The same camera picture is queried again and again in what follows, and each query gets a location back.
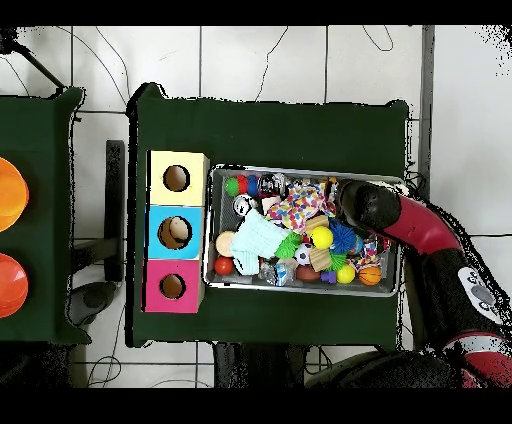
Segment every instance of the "soccer ball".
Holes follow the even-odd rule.
[[[309,251],[312,247],[310,243],[302,243],[295,251],[295,259],[299,265],[309,265]]]

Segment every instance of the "green ball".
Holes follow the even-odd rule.
[[[235,177],[228,178],[224,188],[231,197],[238,196],[238,180]]]

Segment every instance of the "wooden block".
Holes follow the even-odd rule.
[[[152,150],[148,154],[150,155],[148,179],[151,204],[204,206],[206,178],[210,168],[210,161],[205,155],[157,150]]]
[[[150,205],[148,231],[148,259],[199,260],[203,251],[204,208]]]
[[[327,227],[329,228],[329,218],[327,218],[327,215],[318,215],[314,218],[306,220],[306,234],[308,236],[311,235],[311,231],[313,231],[316,227]]]
[[[200,261],[148,260],[146,271],[144,312],[198,312],[204,297]]]
[[[332,265],[329,249],[317,249],[313,247],[309,252],[309,262],[316,272],[323,271]]]

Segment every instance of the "round hole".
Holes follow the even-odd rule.
[[[178,274],[169,274],[160,281],[160,292],[169,299],[179,299],[185,293],[185,281]]]
[[[192,238],[192,227],[181,216],[166,218],[158,227],[158,240],[167,249],[183,249]]]
[[[164,172],[164,186],[171,191],[180,192],[190,185],[190,174],[181,165],[169,166]]]

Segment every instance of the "dark green mat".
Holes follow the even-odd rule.
[[[131,213],[128,222],[128,234],[135,230],[135,240],[128,242],[128,251],[135,249],[135,258],[128,254],[127,267],[128,344],[139,345],[148,339],[197,339],[394,348],[396,295],[367,298],[207,288],[196,315],[141,312],[145,152],[202,152],[211,165],[403,177],[408,117],[405,102],[370,107],[168,100],[160,95],[157,85],[145,84],[131,99],[128,112],[132,116],[129,213],[136,205],[136,214]]]
[[[52,99],[0,96],[0,156],[27,182],[30,199],[20,219],[0,232],[0,252],[29,278],[22,308],[0,319],[0,340],[87,343],[65,317],[70,272],[69,131],[82,90]]]

